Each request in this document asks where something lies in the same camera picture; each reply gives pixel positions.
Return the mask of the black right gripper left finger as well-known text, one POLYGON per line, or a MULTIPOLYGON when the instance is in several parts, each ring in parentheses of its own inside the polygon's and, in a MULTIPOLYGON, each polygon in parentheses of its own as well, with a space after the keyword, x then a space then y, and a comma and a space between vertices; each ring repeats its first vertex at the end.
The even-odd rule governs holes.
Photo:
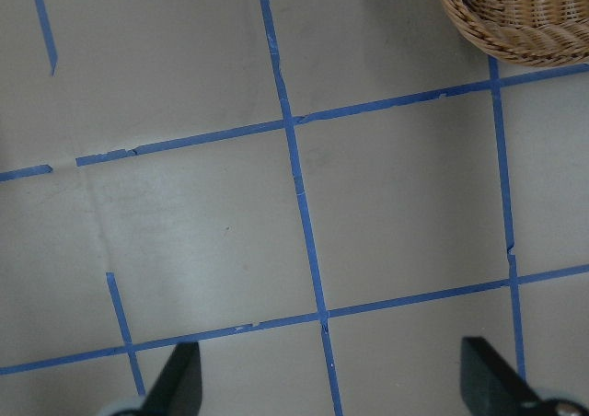
POLYGON ((178 344, 146 396, 140 415, 198 415, 202 406, 198 342, 178 344))

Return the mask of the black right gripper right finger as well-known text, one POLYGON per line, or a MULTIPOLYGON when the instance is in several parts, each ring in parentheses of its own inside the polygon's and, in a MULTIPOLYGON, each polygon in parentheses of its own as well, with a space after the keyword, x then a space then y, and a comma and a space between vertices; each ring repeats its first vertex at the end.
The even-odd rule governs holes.
POLYGON ((471 415, 534 415, 542 399, 482 337, 464 337, 460 396, 471 415))

